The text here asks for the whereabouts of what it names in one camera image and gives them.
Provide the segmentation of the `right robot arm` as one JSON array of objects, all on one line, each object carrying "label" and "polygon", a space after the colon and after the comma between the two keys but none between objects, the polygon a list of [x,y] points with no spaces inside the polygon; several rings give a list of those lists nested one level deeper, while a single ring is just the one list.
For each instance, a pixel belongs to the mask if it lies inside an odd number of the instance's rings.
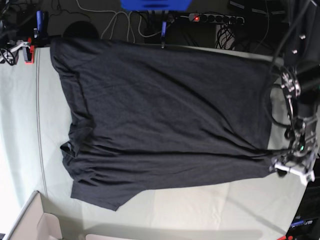
[{"label": "right robot arm", "polygon": [[33,64],[36,47],[46,45],[49,13],[41,10],[42,0],[0,2],[0,63],[14,66],[19,52]]}]

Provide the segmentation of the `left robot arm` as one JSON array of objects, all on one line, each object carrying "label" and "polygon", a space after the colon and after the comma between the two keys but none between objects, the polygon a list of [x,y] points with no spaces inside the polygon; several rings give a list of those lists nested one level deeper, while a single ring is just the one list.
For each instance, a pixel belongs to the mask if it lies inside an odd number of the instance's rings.
[{"label": "left robot arm", "polygon": [[272,150],[270,170],[280,177],[294,174],[307,186],[315,180],[317,111],[320,106],[320,2],[295,0],[289,28],[273,54],[262,95],[266,109],[273,89],[282,91],[289,123],[266,110],[270,121],[285,129],[286,149]]}]

